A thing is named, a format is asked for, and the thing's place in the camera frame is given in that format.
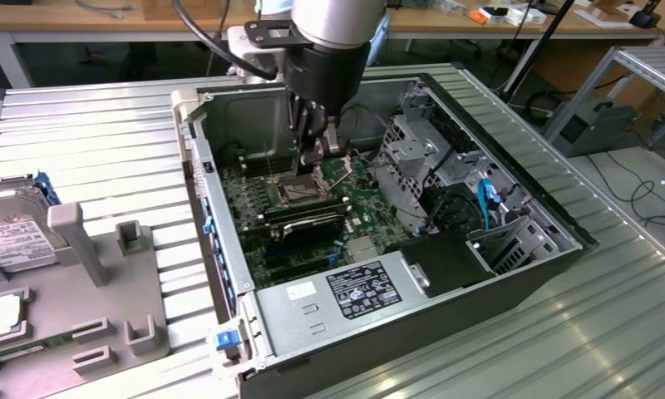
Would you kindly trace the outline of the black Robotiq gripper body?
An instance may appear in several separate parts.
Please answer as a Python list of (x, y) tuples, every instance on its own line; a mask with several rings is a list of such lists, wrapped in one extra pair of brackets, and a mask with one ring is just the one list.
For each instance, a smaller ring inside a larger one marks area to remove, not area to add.
[(337, 116), (358, 91), (366, 63), (366, 45), (334, 49), (313, 44), (285, 51), (284, 82), (305, 101), (314, 101)]

